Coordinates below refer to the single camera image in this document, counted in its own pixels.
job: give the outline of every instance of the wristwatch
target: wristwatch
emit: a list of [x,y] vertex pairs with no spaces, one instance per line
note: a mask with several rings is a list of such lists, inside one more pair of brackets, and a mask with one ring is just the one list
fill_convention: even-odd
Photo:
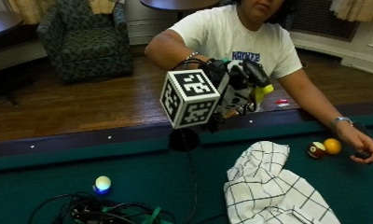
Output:
[[351,126],[353,126],[353,122],[350,120],[350,118],[347,117],[337,117],[330,123],[329,123],[329,127],[330,129],[334,131],[334,128],[335,128],[335,124],[339,122],[339,121],[346,121]]

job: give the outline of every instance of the patterned armchair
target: patterned armchair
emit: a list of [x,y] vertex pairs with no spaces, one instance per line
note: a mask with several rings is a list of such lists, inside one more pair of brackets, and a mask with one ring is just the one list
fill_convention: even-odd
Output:
[[57,0],[36,32],[64,83],[132,72],[121,3],[113,14],[93,14],[88,0]]

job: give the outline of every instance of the checkered towel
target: checkered towel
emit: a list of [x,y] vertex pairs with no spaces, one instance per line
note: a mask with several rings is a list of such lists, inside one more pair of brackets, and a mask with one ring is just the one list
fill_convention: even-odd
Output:
[[284,164],[289,146],[253,144],[228,171],[224,186],[232,223],[339,223],[319,192]]

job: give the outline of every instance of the white cloth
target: white cloth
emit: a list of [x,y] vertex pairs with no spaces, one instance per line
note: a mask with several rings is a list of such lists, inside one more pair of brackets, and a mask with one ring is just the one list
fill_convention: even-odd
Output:
[[288,156],[289,146],[262,141],[237,159],[224,186],[232,223],[339,223],[319,192],[282,169]]
[[201,10],[170,29],[194,51],[218,60],[249,58],[261,63],[266,74],[276,78],[302,68],[289,32],[269,23],[256,32],[248,30],[237,17],[236,5]]

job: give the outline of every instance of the person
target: person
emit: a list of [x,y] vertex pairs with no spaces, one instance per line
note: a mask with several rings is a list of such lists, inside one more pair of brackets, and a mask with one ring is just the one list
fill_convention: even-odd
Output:
[[[373,162],[373,138],[350,125],[314,86],[300,62],[289,32],[278,24],[294,9],[296,0],[233,0],[233,4],[200,10],[156,35],[145,56],[163,70],[185,59],[252,59],[278,80],[292,99],[357,151],[371,155],[355,162]],[[188,64],[186,69],[198,68]]]

